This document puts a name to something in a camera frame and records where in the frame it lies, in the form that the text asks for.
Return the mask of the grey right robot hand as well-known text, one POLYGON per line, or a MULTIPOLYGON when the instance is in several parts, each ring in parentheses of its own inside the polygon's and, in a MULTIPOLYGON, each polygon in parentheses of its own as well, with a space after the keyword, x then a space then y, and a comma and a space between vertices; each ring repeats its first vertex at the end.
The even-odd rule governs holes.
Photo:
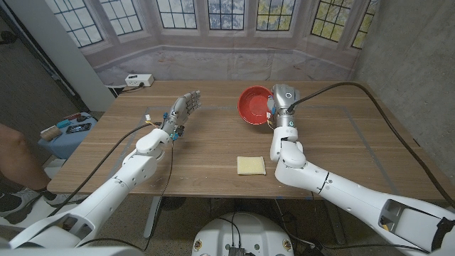
POLYGON ((300 93, 286 84, 275 84, 267 98, 267 123, 271 128, 294 127, 294 111, 288 109, 300 99, 300 93))

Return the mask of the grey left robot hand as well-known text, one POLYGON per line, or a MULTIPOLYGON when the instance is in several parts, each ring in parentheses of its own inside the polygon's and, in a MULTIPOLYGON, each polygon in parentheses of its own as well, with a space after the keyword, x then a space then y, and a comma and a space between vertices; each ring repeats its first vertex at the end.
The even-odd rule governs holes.
POLYGON ((200 107, 200 90, 188 92, 180 96, 164 119, 162 129, 169 135, 173 134, 179 127, 183 126, 191 113, 200 107))

